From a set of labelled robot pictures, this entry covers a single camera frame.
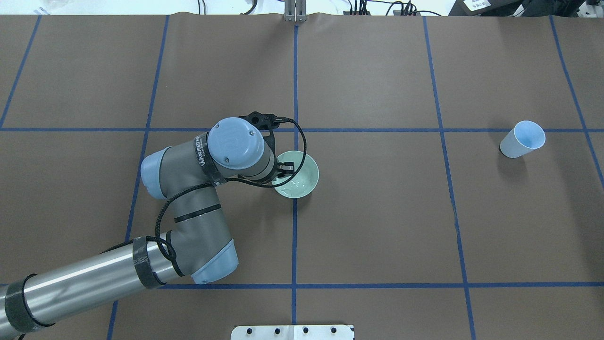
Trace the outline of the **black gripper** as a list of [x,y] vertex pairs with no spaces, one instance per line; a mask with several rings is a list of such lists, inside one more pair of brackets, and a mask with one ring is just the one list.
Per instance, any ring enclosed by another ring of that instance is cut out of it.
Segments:
[[275,157],[273,170],[270,173],[270,185],[275,185],[276,180],[283,174],[283,172],[295,172],[294,162],[281,162],[278,157]]

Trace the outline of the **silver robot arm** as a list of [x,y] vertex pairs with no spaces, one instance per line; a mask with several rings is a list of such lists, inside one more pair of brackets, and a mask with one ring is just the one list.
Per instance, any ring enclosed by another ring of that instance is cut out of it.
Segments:
[[145,157],[140,178],[164,200],[153,234],[112,246],[77,263],[1,289],[1,338],[19,339],[70,316],[142,290],[191,276],[216,282],[239,265],[216,188],[229,182],[274,188],[293,180],[302,163],[280,162],[273,131],[293,119],[253,112],[225,118],[194,140]]

